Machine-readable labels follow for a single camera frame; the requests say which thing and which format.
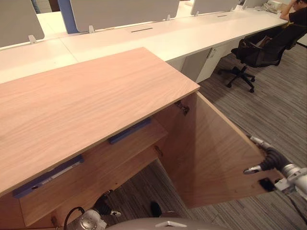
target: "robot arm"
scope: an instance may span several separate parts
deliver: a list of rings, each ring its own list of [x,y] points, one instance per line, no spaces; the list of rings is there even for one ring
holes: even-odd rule
[[[253,174],[276,168],[285,178],[279,180],[275,187],[285,194],[297,191],[307,200],[307,168],[300,168],[292,164],[284,155],[273,148],[269,143],[256,138],[249,137],[256,145],[266,151],[265,160],[259,165],[252,166],[244,170],[244,174]]]
[[[120,217],[121,213],[117,211],[113,211],[107,204],[106,199],[107,196],[112,192],[112,190],[107,191],[104,193],[99,199],[96,201],[94,206],[84,212],[83,208],[76,207],[72,209],[69,214],[67,215],[64,223],[64,230],[67,229],[67,221],[70,214],[79,209],[82,212],[81,217],[79,218],[76,230],[105,230],[106,223],[101,218],[102,215],[112,215],[116,217]]]

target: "black office chair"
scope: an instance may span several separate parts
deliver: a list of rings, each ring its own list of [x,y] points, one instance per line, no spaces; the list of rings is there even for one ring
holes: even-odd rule
[[[238,78],[242,78],[251,88],[250,92],[255,90],[252,82],[255,81],[255,76],[245,73],[247,66],[250,67],[265,67],[270,65],[278,66],[283,52],[286,49],[291,49],[296,45],[296,42],[306,34],[307,27],[301,25],[292,24],[282,30],[276,37],[269,41],[264,47],[259,47],[251,43],[248,38],[242,39],[239,43],[239,47],[233,49],[231,52],[236,55],[236,58],[241,60],[241,63],[246,64],[242,70],[234,67],[232,70],[220,69],[218,74],[227,72],[234,74],[235,77],[226,85],[228,88],[232,87],[232,82]]]

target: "gray carpet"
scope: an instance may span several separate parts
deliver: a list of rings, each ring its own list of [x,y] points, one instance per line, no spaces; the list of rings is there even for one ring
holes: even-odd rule
[[[218,68],[242,64],[235,56],[221,59]],[[307,49],[296,46],[286,51],[280,66],[248,70],[256,75],[256,92],[238,79],[231,89],[225,84],[232,76],[212,77],[200,83],[201,93],[242,129],[274,145],[299,166],[307,165]],[[307,215],[307,202],[293,194]],[[181,217],[214,223],[230,230],[307,230],[288,198],[280,192],[188,210],[177,195],[163,167],[155,161],[114,191],[108,203],[123,213],[106,217],[109,225],[129,219],[150,217],[150,201],[162,211]]]

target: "desk divider panel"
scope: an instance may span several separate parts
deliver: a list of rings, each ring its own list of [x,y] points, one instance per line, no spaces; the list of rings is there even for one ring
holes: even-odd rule
[[[179,0],[71,0],[79,32],[175,18]]]
[[[0,0],[0,47],[45,37],[31,0]]]
[[[256,6],[262,6],[263,4],[267,3],[268,0],[245,0],[243,8],[250,9]]]
[[[237,4],[237,0],[195,0],[191,15],[230,11]]]

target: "open cabinet door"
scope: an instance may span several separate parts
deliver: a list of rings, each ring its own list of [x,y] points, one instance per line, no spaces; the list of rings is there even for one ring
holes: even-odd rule
[[[258,180],[280,177],[277,171],[244,175],[263,154],[199,92],[155,118],[168,131],[158,143],[160,161],[187,207],[200,207],[265,193]]]

